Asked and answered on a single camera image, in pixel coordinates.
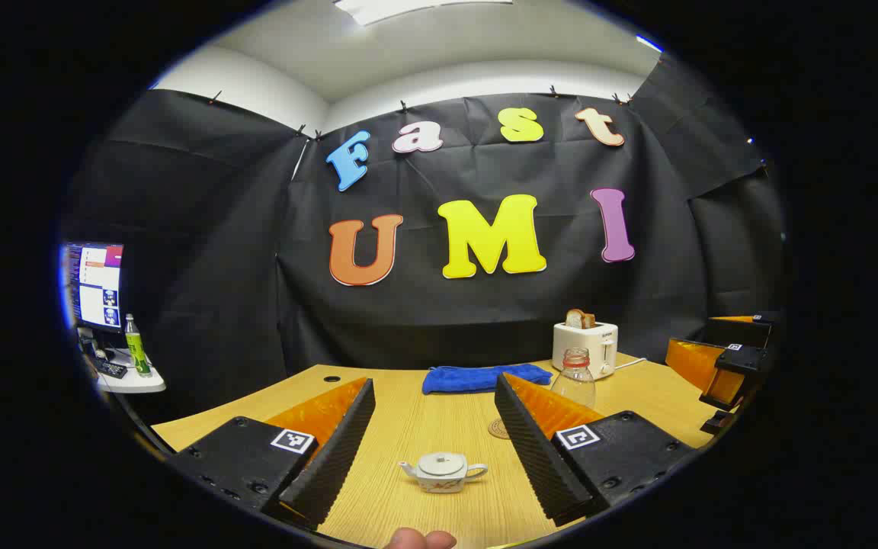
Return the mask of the white teacup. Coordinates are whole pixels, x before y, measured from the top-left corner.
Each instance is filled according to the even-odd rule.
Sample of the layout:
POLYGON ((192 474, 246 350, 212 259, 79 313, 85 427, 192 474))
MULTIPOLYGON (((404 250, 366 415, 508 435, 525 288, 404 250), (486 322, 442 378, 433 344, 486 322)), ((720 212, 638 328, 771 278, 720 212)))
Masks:
POLYGON ((488 465, 470 464, 467 459, 466 462, 466 475, 460 477, 419 477, 417 475, 418 462, 411 464, 403 460, 398 462, 398 466, 405 472, 405 475, 415 480, 426 493, 458 493, 469 482, 475 482, 489 472, 488 465))

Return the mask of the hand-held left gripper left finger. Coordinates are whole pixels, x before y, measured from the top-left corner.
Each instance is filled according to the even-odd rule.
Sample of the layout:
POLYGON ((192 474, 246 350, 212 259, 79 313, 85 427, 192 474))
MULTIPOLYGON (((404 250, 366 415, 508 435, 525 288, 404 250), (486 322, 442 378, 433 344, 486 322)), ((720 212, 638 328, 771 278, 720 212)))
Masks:
POLYGON ((167 462, 248 511, 315 529, 330 514, 375 409, 373 380, 359 377, 265 422, 234 416, 167 462))

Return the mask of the white toaster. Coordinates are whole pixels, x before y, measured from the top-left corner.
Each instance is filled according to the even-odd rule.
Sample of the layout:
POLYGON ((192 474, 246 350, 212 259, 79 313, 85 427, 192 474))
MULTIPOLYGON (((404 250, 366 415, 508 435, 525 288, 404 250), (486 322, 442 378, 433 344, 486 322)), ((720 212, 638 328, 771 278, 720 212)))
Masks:
POLYGON ((591 328, 575 328, 557 323, 552 332, 551 365, 563 369, 565 351, 569 348, 585 348, 588 351, 588 370, 595 380, 612 375, 617 369, 617 345, 619 326, 599 323, 591 328))

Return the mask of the white side table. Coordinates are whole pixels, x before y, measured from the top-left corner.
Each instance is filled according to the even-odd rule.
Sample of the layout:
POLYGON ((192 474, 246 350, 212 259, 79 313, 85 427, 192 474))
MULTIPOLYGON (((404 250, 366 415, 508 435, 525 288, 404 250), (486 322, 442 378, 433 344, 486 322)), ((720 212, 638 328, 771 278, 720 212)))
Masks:
POLYGON ((123 366, 126 373, 122 377, 111 377, 104 372, 98 372, 95 386, 102 392, 139 395, 140 393, 159 393, 167 389, 167 383, 153 365, 150 366, 150 376, 142 376, 137 372, 128 348, 107 348, 104 352, 111 364, 123 366))

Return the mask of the blue towel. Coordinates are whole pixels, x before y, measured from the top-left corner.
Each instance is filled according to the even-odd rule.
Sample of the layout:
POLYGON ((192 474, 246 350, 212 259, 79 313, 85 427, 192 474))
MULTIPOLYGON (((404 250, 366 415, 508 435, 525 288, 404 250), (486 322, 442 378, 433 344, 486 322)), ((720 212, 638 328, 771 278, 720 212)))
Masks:
POLYGON ((432 393, 490 393, 497 386, 502 373, 508 373, 537 385, 550 385, 552 375, 534 364, 510 364, 490 368, 460 368, 460 366, 436 366, 430 368, 422 382, 424 395, 432 393))

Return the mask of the green drink bottle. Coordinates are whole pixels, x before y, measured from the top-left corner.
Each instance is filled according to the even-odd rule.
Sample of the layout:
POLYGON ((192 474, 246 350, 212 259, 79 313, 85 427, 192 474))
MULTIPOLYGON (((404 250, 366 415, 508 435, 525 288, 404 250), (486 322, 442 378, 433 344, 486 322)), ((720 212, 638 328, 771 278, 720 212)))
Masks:
POLYGON ((152 377, 151 364, 149 358, 147 358, 146 351, 144 351, 142 334, 140 334, 139 327, 137 327, 135 316, 132 313, 126 313, 125 321, 124 334, 133 367, 140 377, 152 377))

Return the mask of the clear plastic water bottle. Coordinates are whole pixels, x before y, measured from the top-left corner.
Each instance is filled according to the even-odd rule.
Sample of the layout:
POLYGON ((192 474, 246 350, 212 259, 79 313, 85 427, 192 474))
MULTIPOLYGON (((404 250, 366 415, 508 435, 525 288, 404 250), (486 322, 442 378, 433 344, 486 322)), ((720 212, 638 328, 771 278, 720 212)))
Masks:
POLYGON ((551 391, 592 409, 595 405, 596 390, 589 365, 588 348, 566 348, 562 355, 559 374, 550 387, 551 391))

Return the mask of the computer monitor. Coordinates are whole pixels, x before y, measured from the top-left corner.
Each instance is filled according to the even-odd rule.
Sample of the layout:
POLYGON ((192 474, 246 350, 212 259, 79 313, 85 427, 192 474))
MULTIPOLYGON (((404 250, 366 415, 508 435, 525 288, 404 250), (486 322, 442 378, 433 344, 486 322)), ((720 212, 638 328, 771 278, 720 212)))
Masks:
POLYGON ((107 241, 63 243, 62 280, 76 326, 122 333, 122 263, 124 246, 107 241))

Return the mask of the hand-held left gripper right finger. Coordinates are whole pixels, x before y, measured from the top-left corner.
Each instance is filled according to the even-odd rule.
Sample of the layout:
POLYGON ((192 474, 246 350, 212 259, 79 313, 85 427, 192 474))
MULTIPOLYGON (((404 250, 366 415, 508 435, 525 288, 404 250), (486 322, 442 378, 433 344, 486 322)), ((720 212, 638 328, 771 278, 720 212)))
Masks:
POLYGON ((603 416, 509 373, 498 376, 495 406, 557 527, 644 493, 700 455, 632 410, 603 416))

